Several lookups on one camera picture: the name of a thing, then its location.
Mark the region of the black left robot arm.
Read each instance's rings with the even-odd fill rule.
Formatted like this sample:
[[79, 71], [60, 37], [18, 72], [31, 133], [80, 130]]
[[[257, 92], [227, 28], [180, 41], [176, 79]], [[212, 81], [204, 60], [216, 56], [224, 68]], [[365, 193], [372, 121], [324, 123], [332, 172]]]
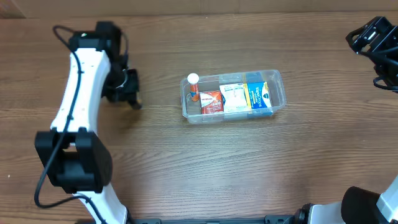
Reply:
[[120, 29], [73, 31], [63, 44], [70, 51], [70, 72], [59, 111], [48, 131], [39, 131], [35, 148], [43, 164], [34, 202], [53, 208], [80, 200], [95, 223], [133, 223], [111, 185], [113, 162], [98, 137], [102, 98], [141, 108], [139, 80], [120, 52], [128, 41]]

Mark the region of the red medicine box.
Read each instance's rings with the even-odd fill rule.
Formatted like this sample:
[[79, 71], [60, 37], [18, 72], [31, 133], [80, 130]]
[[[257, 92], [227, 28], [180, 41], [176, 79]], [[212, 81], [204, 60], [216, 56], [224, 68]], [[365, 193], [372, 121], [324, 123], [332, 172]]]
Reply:
[[200, 92], [200, 103], [202, 114], [222, 113], [223, 97], [220, 91]]

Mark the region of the clear plastic container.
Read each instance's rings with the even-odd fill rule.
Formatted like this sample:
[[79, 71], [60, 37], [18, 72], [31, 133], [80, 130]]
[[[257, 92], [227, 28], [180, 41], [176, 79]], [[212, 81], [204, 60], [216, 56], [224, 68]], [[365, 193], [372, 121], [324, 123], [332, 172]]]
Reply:
[[[252, 72], [261, 72], [264, 81], [267, 82], [270, 96], [273, 114], [286, 106], [287, 100], [285, 95], [284, 84], [282, 81], [281, 74], [277, 70], [258, 70]], [[199, 100], [194, 102], [190, 96], [190, 84], [187, 78], [183, 79], [180, 83], [181, 88], [181, 104], [182, 114], [188, 119], [191, 124], [201, 123], [214, 123], [233, 119], [250, 119], [264, 116], [254, 116], [248, 111], [234, 112], [234, 113], [214, 113], [214, 114], [202, 114], [201, 103], [200, 103], [200, 92], [204, 91], [220, 91], [220, 85], [232, 84], [232, 83], [243, 83], [245, 81], [245, 73], [225, 73], [219, 75], [210, 75], [199, 77], [198, 91]]]

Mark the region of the white plaster box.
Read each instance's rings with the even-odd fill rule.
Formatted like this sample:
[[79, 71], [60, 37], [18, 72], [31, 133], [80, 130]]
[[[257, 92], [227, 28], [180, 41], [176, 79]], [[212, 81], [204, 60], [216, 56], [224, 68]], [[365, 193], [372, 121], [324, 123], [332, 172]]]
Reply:
[[248, 111], [248, 103], [243, 83], [220, 85], [223, 96], [223, 108], [225, 113]]

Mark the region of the orange tablet tube white cap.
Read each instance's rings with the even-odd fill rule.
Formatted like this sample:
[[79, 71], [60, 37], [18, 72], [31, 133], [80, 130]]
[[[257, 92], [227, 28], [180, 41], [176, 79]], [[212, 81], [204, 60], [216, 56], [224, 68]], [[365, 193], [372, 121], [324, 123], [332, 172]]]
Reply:
[[190, 73], [187, 77], [187, 81], [190, 84], [190, 96], [191, 100], [196, 102], [199, 100], [199, 91], [198, 91], [198, 81], [199, 76], [196, 73]]

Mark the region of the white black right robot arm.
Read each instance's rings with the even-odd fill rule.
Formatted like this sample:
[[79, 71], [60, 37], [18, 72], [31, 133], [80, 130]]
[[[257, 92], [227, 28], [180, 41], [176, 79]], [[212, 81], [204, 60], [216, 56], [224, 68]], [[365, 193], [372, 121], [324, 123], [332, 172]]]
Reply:
[[[374, 86], [397, 92], [397, 27], [365, 25], [346, 40], [356, 54], [374, 63]], [[341, 202], [306, 204], [286, 223], [397, 223], [397, 179], [382, 194], [350, 187]]]

